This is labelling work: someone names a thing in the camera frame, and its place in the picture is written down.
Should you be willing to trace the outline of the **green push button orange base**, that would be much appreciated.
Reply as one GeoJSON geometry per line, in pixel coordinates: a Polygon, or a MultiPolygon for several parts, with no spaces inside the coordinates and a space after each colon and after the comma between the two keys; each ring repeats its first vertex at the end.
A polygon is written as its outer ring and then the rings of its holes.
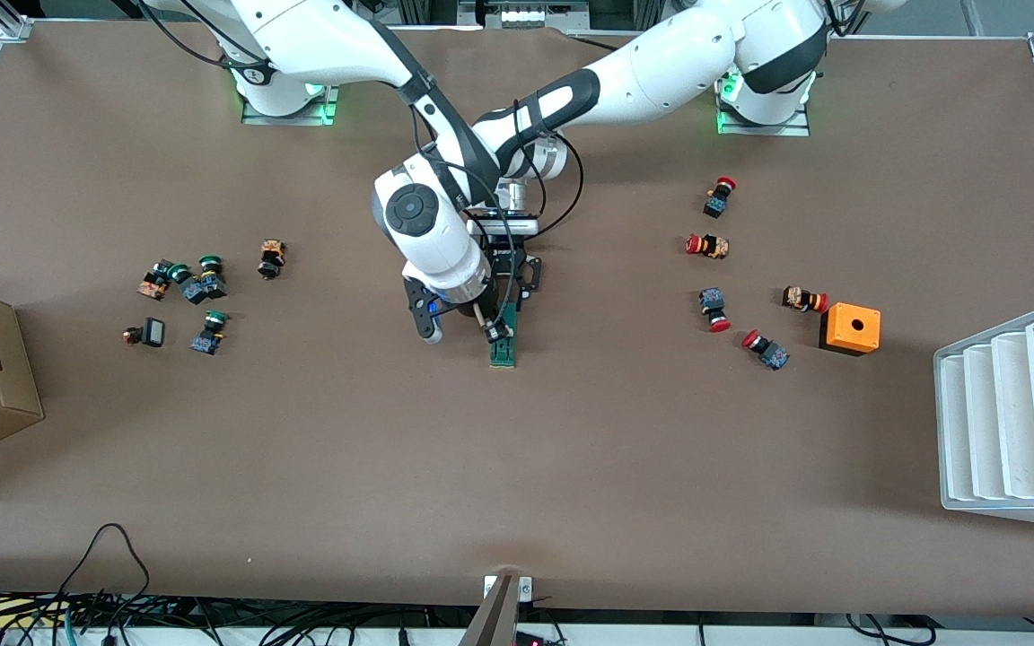
{"type": "Polygon", "coordinates": [[[192,281],[193,273],[184,263],[162,260],[155,263],[152,269],[144,275],[138,286],[138,291],[144,297],[161,300],[168,294],[170,286],[177,285],[185,293],[188,283],[192,281]]]}

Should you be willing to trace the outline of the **orange button enclosure box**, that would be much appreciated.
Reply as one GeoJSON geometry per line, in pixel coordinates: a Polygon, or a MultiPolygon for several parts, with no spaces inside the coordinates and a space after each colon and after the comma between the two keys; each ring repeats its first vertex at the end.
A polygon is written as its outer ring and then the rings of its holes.
{"type": "Polygon", "coordinates": [[[837,302],[821,316],[818,347],[830,352],[862,356],[880,348],[881,312],[837,302]]]}

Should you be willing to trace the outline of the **white tiered rack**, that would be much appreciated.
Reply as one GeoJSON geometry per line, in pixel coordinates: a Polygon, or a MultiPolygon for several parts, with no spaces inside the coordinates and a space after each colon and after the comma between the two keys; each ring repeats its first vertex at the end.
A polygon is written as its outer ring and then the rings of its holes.
{"type": "Polygon", "coordinates": [[[1034,523],[1034,310],[932,366],[942,507],[1034,523]]]}

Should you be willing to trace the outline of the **yellow flat object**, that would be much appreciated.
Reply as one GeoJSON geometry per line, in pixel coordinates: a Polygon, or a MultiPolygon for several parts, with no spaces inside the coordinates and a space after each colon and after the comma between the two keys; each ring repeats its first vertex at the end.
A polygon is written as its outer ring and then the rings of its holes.
{"type": "Polygon", "coordinates": [[[45,598],[0,599],[0,630],[48,628],[62,622],[65,601],[45,598]]]}

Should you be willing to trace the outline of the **green load switch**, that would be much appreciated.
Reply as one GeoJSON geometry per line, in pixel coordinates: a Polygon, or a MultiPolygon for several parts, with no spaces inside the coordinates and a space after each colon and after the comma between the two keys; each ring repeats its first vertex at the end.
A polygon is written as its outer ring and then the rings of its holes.
{"type": "Polygon", "coordinates": [[[501,322],[508,332],[496,343],[491,344],[491,367],[511,369],[516,364],[516,332],[518,306],[516,302],[507,302],[501,310],[501,322]]]}

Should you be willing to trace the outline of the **red mushroom button blue base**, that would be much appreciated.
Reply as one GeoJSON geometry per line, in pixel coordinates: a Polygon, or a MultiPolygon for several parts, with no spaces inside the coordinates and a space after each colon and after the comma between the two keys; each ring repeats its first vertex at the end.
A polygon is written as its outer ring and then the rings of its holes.
{"type": "Polygon", "coordinates": [[[791,359],[791,353],[786,348],[760,334],[757,328],[752,328],[741,339],[741,347],[754,353],[758,362],[769,371],[780,371],[791,359]]]}
{"type": "Polygon", "coordinates": [[[736,183],[730,177],[719,177],[714,181],[714,187],[706,192],[703,213],[705,215],[719,218],[729,207],[729,199],[736,188],[736,183]]]}
{"type": "Polygon", "coordinates": [[[727,318],[725,310],[725,298],[718,287],[704,289],[698,295],[700,300],[701,314],[707,318],[707,326],[711,334],[721,334],[730,330],[732,324],[727,318]]]}

